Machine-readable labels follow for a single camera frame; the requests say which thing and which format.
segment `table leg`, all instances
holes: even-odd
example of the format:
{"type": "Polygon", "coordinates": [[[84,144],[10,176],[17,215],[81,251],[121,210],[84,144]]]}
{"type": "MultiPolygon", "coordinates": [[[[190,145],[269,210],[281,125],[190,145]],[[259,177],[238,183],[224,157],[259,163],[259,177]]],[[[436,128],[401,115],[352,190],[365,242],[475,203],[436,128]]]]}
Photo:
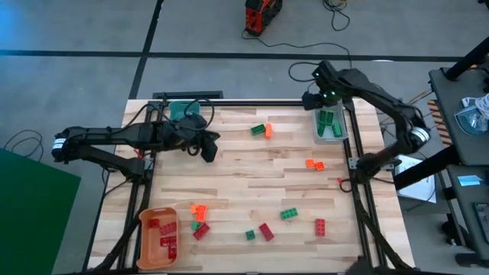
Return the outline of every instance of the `table leg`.
{"type": "Polygon", "coordinates": [[[459,253],[455,255],[455,261],[461,267],[471,267],[478,265],[479,267],[489,268],[489,260],[481,260],[476,253],[459,253]]]}
{"type": "Polygon", "coordinates": [[[444,170],[449,164],[460,163],[457,149],[451,145],[433,156],[425,159],[422,163],[417,164],[408,170],[396,175],[393,179],[396,190],[410,186],[420,180],[444,170]]]}

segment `orange tray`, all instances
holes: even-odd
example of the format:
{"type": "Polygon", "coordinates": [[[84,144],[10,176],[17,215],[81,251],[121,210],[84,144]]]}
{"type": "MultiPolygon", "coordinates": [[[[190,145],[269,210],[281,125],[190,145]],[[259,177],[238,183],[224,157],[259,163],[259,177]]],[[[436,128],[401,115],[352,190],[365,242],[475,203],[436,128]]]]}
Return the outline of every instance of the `orange tray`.
{"type": "Polygon", "coordinates": [[[153,270],[159,268],[170,267],[175,264],[180,247],[178,245],[178,232],[179,222],[175,209],[173,208],[160,208],[160,209],[147,209],[140,215],[141,220],[141,256],[137,262],[138,267],[144,270],[153,270]],[[149,223],[151,219],[158,219],[159,227],[176,222],[176,231],[161,236],[160,229],[150,228],[149,223]],[[160,246],[160,239],[162,237],[176,237],[176,257],[174,259],[169,258],[168,247],[160,246]]]}

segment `wooden table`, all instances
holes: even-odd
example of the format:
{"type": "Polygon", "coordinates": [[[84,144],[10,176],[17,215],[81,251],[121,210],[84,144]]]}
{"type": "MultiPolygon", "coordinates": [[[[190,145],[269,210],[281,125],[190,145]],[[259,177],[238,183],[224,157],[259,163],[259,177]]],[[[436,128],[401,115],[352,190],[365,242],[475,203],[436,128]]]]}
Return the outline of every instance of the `wooden table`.
{"type": "MultiPolygon", "coordinates": [[[[145,103],[130,100],[123,124],[145,103]]],[[[355,108],[365,152],[384,148],[374,107],[356,99],[355,108]]],[[[208,118],[210,109],[202,108],[202,115],[208,118]]],[[[144,112],[136,122],[143,120],[144,112]]],[[[349,117],[346,121],[351,132],[349,117]]],[[[348,178],[343,144],[315,144],[312,128],[311,114],[300,107],[216,107],[209,130],[221,138],[213,163],[181,151],[159,153],[150,208],[174,207],[181,224],[179,260],[162,272],[342,272],[356,261],[361,244],[353,199],[351,193],[340,191],[337,182],[338,177],[348,178]],[[273,125],[271,140],[250,134],[251,127],[266,122],[273,125]],[[327,169],[306,168],[307,158],[324,162],[327,169]],[[209,206],[206,222],[211,231],[201,241],[190,228],[192,203],[209,206]],[[299,216],[282,221],[280,211],[292,207],[299,216]],[[326,220],[323,238],[315,236],[316,218],[326,220]],[[264,222],[275,234],[270,242],[258,231],[264,222]],[[245,232],[252,229],[257,238],[246,241],[245,232]]],[[[355,143],[350,144],[356,152],[355,143]]],[[[128,146],[118,146],[116,154],[135,156],[128,146]]],[[[391,180],[389,173],[378,176],[391,180]]],[[[108,187],[122,181],[114,173],[108,187]]],[[[373,180],[372,189],[382,233],[413,266],[394,186],[373,180]]],[[[99,264],[120,237],[130,190],[126,184],[105,198],[89,267],[99,264]]],[[[368,237],[375,257],[373,238],[368,237]]]]}

